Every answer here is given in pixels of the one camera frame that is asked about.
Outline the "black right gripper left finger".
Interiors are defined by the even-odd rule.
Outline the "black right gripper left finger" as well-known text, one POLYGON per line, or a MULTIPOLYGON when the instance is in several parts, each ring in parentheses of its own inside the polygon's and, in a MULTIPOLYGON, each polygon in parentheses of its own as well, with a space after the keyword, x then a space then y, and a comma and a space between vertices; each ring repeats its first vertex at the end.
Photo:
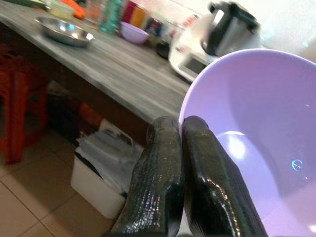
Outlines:
POLYGON ((179 125, 163 116, 148 127, 147 145, 133 168, 126 203, 106 237, 174 237, 184 205, 179 125))

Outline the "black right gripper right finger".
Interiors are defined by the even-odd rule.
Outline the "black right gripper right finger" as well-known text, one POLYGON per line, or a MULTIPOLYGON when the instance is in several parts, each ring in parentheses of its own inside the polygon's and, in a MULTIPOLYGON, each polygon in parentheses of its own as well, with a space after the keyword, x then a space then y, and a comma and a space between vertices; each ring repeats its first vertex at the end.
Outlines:
POLYGON ((184 119, 184 208, 195 237, 266 237, 239 168, 207 123, 184 119))

